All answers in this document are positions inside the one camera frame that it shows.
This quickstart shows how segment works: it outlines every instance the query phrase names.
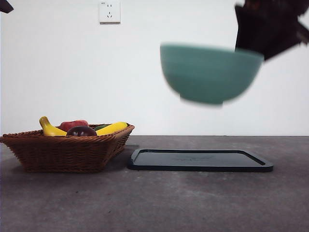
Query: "electrical outlet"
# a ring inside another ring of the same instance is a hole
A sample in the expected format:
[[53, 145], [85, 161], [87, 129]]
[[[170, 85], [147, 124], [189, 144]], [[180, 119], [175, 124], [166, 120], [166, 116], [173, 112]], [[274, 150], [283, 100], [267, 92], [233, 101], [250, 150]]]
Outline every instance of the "electrical outlet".
[[100, 24], [120, 23], [120, 1], [107, 0], [99, 3]]

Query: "wicker basket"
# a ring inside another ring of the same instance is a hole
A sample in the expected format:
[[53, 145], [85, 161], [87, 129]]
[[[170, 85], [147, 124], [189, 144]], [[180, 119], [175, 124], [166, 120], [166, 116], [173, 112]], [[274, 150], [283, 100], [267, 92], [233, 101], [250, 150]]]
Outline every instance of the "wicker basket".
[[4, 134], [0, 142], [10, 148], [26, 172], [95, 173], [125, 148], [133, 129], [128, 124], [112, 134], [80, 137], [49, 137], [42, 130], [34, 130]]

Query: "toy fruit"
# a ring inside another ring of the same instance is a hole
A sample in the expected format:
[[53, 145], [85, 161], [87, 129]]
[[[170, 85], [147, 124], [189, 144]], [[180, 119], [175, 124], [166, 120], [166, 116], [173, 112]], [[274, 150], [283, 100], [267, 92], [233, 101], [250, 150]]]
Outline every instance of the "toy fruit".
[[97, 135], [105, 135], [105, 134], [111, 134], [115, 131], [122, 130], [127, 127], [127, 123], [125, 122], [116, 122], [113, 124], [108, 125], [107, 127], [104, 127], [100, 130], [97, 130]]
[[97, 133], [91, 127], [77, 126], [77, 127], [72, 127], [71, 129], [69, 129], [67, 135], [74, 135], [74, 136], [96, 136]]
[[63, 131], [68, 132], [69, 129], [71, 129], [72, 127], [77, 127], [77, 126], [89, 127], [89, 124], [85, 120], [76, 120], [76, 121], [72, 121], [72, 122], [62, 122], [60, 124], [59, 128], [62, 129]]
[[65, 136], [67, 134], [65, 131], [52, 126], [46, 116], [41, 117], [39, 122], [45, 136]]
[[108, 126], [108, 124], [104, 124], [104, 125], [101, 125], [101, 126], [97, 126], [97, 127], [95, 127], [95, 131], [100, 130], [100, 129], [102, 129], [102, 128], [104, 128], [104, 127], [107, 127], [107, 126]]

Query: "banana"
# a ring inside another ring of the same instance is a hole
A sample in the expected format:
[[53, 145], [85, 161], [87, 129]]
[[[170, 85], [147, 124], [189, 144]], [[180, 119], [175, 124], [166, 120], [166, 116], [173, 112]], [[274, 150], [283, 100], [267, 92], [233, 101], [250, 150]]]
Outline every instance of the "banana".
[[47, 117], [43, 116], [39, 120], [40, 125], [43, 128], [43, 133], [45, 136], [65, 136], [67, 133], [57, 127], [50, 124]]
[[116, 122], [96, 131], [97, 135], [111, 134], [127, 127], [125, 122]]

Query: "ceramic bowl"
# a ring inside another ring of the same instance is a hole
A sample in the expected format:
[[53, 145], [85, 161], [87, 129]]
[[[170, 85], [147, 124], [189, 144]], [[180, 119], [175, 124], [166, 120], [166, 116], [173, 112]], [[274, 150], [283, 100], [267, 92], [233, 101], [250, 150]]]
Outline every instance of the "ceramic bowl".
[[168, 84], [180, 97], [222, 104], [244, 92], [264, 61], [254, 51], [162, 43], [160, 58]]

